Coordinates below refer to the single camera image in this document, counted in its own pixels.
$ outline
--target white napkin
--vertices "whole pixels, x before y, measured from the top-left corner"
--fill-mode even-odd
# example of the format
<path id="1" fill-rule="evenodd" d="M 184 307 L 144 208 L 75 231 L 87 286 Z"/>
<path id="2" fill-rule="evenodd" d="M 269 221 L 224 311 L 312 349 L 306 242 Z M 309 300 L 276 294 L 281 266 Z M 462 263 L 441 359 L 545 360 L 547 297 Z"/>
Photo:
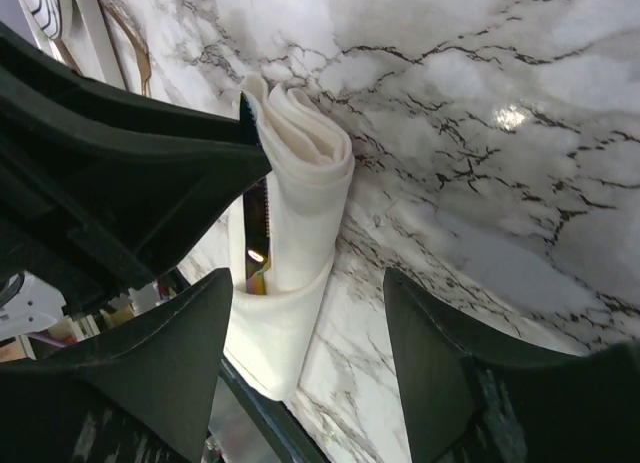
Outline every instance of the white napkin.
<path id="1" fill-rule="evenodd" d="M 267 176 L 271 266 L 267 295 L 245 293 L 242 198 L 229 215 L 233 304 L 224 353 L 243 378 L 273 400 L 296 388 L 331 272 L 353 176 L 351 140 L 304 93 L 271 93 L 258 76 L 241 89 L 273 171 Z"/>

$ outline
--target white marble countertop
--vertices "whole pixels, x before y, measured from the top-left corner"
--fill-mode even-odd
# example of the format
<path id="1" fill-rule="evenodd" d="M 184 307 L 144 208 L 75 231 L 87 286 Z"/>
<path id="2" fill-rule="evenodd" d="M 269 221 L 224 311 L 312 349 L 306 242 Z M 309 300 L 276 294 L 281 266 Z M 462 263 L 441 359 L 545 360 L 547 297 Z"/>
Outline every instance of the white marble countertop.
<path id="1" fill-rule="evenodd" d="M 231 115 L 257 71 L 350 133 L 338 256 L 286 402 L 332 461 L 410 461 L 385 267 L 561 351 L 640 334 L 640 0 L 102 2 L 146 42 L 153 97 Z M 181 268 L 227 261 L 223 217 Z"/>

